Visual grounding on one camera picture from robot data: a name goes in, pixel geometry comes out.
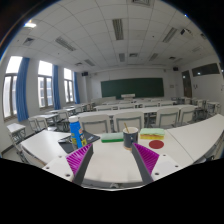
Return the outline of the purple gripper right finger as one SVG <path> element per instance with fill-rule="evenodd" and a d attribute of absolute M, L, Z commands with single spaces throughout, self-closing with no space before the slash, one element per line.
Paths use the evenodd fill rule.
<path fill-rule="evenodd" d="M 151 174 L 159 159 L 159 155 L 137 143 L 132 144 L 132 154 L 137 163 L 143 183 L 151 183 L 153 181 Z"/>

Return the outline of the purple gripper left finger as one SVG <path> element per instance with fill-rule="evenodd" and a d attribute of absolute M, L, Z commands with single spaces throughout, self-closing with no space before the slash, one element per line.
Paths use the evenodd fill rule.
<path fill-rule="evenodd" d="M 93 145 L 88 144 L 66 156 L 67 163 L 71 168 L 74 178 L 73 182 L 81 185 L 85 176 L 89 161 L 93 155 Z"/>

